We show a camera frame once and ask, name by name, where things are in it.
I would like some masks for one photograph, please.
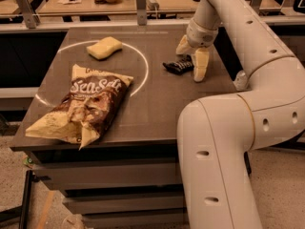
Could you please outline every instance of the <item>brown and gold snack bag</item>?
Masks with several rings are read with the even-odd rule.
[[[61,104],[33,123],[26,136],[89,145],[110,127],[131,76],[74,65],[70,92]]]

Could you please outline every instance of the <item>wooden desk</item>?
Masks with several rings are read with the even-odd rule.
[[[195,12],[197,2],[193,0],[157,0],[162,13]],[[38,12],[47,15],[81,15],[81,14],[136,14],[135,0],[120,0],[114,4],[94,4],[94,0],[83,0],[81,4],[59,4],[58,0],[49,0]]]
[[[168,73],[187,25],[151,23],[139,28],[113,22],[70,29],[15,135],[11,148],[27,153],[33,171],[86,226],[126,226],[185,221],[177,159],[176,125],[183,108],[199,97],[232,93],[234,84],[215,49],[206,78]],[[85,47],[113,36],[123,50],[97,61]],[[75,64],[132,75],[134,82],[105,136],[78,150],[58,140],[26,137],[25,130],[57,105],[71,87]]]
[[[20,10],[18,8],[17,3],[15,0],[4,0],[0,2],[0,16],[1,15],[12,15],[19,13]]]

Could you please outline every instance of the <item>wooden table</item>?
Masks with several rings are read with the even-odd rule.
[[[84,215],[88,227],[186,219],[176,149],[178,118],[199,97],[235,91],[215,49],[201,83],[193,81],[193,73],[165,70],[162,63],[176,60],[175,48],[186,27],[110,22],[70,29],[12,141],[11,148],[31,157],[35,174],[49,189],[59,190],[66,197],[64,205]],[[85,47],[106,36],[122,41],[123,50],[97,61]],[[78,145],[26,137],[25,130],[69,91],[75,63],[134,77],[111,127],[80,151]]]
[[[80,15],[80,14],[136,14],[135,0],[119,0],[114,4],[94,4],[94,0],[82,0],[81,4],[63,5],[58,3],[59,0],[49,0],[41,8],[39,14],[47,15]],[[162,13],[183,13],[195,12],[197,2],[193,0],[157,0]]]
[[[17,3],[15,0],[4,0],[0,2],[0,16],[1,15],[12,15],[19,13],[20,10],[18,8]]]

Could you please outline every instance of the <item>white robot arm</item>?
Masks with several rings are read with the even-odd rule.
[[[244,0],[201,0],[187,29],[188,43],[209,47],[219,21],[251,90],[197,99],[179,117],[178,153],[188,215],[192,229],[258,229],[262,224],[244,153],[305,129],[305,71]]]

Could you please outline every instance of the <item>concrete floor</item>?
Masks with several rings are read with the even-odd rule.
[[[23,153],[10,149],[13,135],[0,136],[0,211],[22,202],[25,173]],[[265,229],[305,228],[305,152],[264,149],[249,153],[252,166],[251,183],[258,211]],[[62,205],[63,196],[50,191],[41,181],[32,184],[30,229],[83,228],[71,227],[69,220],[79,219]],[[19,228],[18,221],[0,224],[0,228]],[[116,227],[116,229],[189,229],[187,223]]]

